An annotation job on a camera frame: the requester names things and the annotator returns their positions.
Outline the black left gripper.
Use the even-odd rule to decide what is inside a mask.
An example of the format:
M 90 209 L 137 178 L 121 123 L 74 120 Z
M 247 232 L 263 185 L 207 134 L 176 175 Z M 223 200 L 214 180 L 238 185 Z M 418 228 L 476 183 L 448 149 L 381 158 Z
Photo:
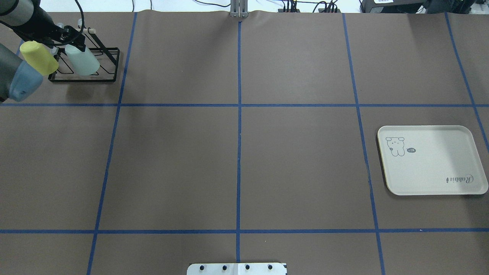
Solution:
M 83 46 L 83 26 L 49 26 L 49 46 Z

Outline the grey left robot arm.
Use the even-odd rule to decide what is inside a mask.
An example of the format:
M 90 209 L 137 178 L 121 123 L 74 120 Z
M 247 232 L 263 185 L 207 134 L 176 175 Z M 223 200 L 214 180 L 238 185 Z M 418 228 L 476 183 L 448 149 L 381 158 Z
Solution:
M 83 32 L 86 29 L 84 11 L 75 1 L 80 13 L 79 27 L 58 26 L 41 7 L 40 0 L 2 0 L 1 26 L 18 37 L 17 48 L 1 43 L 1 103 L 21 102 L 42 85 L 44 76 L 20 57 L 21 42 L 39 42 L 50 49 L 73 45 L 86 49 Z

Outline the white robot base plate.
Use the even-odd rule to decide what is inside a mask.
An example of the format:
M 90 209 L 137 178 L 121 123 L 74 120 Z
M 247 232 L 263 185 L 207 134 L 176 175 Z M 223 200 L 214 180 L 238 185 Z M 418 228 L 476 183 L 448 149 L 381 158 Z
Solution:
M 285 263 L 196 263 L 187 268 L 187 275 L 287 275 Z

